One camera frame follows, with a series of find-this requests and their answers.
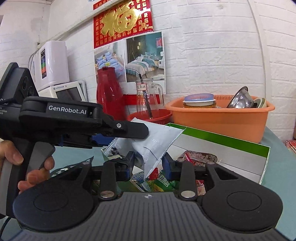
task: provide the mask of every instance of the white plastic packet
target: white plastic packet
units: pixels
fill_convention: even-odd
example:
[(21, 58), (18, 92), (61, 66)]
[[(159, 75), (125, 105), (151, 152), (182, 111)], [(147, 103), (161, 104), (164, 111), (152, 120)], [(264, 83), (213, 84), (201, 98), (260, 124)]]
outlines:
[(132, 122), (144, 123), (149, 129), (148, 137), (144, 140), (116, 138), (107, 150), (115, 147), (123, 156), (126, 156), (129, 151), (134, 151), (137, 157), (135, 166), (144, 171), (144, 178), (146, 179), (157, 167), (170, 145), (178, 138), (183, 130), (136, 118)]

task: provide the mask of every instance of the white monitor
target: white monitor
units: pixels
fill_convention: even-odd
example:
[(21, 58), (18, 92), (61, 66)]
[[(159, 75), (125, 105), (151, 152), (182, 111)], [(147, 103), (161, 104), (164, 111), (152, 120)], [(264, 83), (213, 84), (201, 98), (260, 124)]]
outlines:
[(85, 82), (83, 80), (54, 85), (38, 92), (41, 97), (87, 102)]

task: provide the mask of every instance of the table surface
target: table surface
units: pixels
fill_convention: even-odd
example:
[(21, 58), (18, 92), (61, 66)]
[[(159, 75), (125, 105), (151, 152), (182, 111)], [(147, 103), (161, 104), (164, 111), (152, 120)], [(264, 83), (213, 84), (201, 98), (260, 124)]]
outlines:
[[(283, 201), (283, 213), (276, 228), (290, 240), (294, 240), (296, 237), (296, 158), (268, 128), (265, 129), (261, 144), (270, 147), (262, 185), (276, 192)], [(92, 156), (94, 156), (93, 165), (103, 164), (104, 160), (99, 148), (89, 150), (57, 147), (53, 154), (56, 161), (55, 169), (81, 162)], [(19, 230), (17, 222), (11, 220), (4, 229), (3, 240), (8, 240)]]

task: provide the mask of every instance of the red water jug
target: red water jug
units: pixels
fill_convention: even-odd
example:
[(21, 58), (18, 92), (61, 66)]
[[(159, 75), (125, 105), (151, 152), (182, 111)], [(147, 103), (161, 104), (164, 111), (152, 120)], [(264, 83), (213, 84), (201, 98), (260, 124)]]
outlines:
[(103, 106), (104, 113), (113, 116), (115, 120), (126, 120), (125, 101), (115, 68), (103, 67), (98, 70), (96, 102)]

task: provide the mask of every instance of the green and white box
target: green and white box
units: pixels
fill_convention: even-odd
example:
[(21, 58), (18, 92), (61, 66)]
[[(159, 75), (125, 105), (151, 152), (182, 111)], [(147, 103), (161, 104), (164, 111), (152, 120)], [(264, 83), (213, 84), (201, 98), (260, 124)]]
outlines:
[(218, 164), (261, 184), (270, 147), (191, 127), (167, 125), (184, 130), (168, 149), (173, 160), (186, 150), (211, 153), (217, 156)]

